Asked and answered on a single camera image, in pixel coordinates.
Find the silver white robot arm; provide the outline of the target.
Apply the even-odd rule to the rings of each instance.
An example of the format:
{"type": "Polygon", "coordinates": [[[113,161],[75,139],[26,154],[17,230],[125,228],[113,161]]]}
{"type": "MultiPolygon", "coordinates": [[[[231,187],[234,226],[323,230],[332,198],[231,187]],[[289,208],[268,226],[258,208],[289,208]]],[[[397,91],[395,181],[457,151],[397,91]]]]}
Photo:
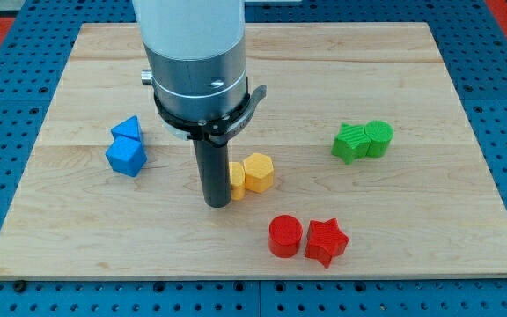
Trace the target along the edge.
{"type": "Polygon", "coordinates": [[[199,122],[235,111],[247,95],[242,0],[133,0],[166,127],[188,140],[199,122]]]}

